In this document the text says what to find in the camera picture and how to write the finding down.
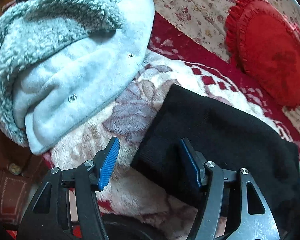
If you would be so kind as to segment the black pants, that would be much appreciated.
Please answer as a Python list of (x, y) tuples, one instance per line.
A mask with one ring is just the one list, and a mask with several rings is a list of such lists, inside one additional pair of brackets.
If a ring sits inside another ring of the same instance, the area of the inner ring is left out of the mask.
[(131, 163), (132, 168), (182, 202), (199, 206), (189, 187), (180, 140), (207, 160), (237, 171), (247, 168), (283, 229), (300, 202), (299, 153), (258, 118), (172, 85)]

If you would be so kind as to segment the brown wooden cabinet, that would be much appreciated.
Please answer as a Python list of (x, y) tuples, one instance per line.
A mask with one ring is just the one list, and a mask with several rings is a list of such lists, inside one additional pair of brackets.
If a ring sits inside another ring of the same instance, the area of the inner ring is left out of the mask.
[(0, 130), (0, 221), (18, 226), (36, 186), (47, 173), (41, 156), (10, 140)]

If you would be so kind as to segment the red and cream plush blanket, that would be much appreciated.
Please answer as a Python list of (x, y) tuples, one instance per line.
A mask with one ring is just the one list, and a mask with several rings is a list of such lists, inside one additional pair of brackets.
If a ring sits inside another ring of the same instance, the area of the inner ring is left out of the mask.
[(109, 185), (97, 194), (103, 213), (133, 217), (168, 239), (185, 239), (196, 209), (168, 195), (130, 163), (176, 84), (222, 103), (228, 129), (213, 159), (224, 168), (256, 167), (253, 176), (274, 213), (280, 231), (290, 228), (300, 204), (300, 134), (280, 105), (251, 77), (207, 51), (160, 15), (143, 67), (122, 94), (43, 156), (47, 165), (64, 170), (91, 158), (116, 136), (120, 153)]

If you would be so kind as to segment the red heart-shaped pillow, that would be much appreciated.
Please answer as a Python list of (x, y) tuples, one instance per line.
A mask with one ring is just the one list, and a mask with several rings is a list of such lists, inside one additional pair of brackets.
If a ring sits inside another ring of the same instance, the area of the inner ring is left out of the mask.
[(230, 62), (281, 106), (300, 106), (300, 28), (267, 0), (237, 0), (225, 21)]

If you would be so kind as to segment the light blue fleece jacket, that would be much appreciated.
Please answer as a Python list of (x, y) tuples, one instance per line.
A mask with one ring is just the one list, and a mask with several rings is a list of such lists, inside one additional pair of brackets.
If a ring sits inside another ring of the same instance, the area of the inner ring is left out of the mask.
[(28, 0), (0, 17), (0, 129), (35, 155), (112, 102), (140, 70), (153, 0)]

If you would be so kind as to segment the floral beige quilt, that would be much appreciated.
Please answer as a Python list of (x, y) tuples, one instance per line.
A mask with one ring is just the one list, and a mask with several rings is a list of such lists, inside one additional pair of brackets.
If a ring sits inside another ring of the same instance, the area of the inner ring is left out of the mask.
[[(218, 59), (228, 60), (224, 39), (227, 13), (236, 0), (154, 0), (158, 13)], [(268, 0), (300, 28), (300, 5), (296, 0)]]

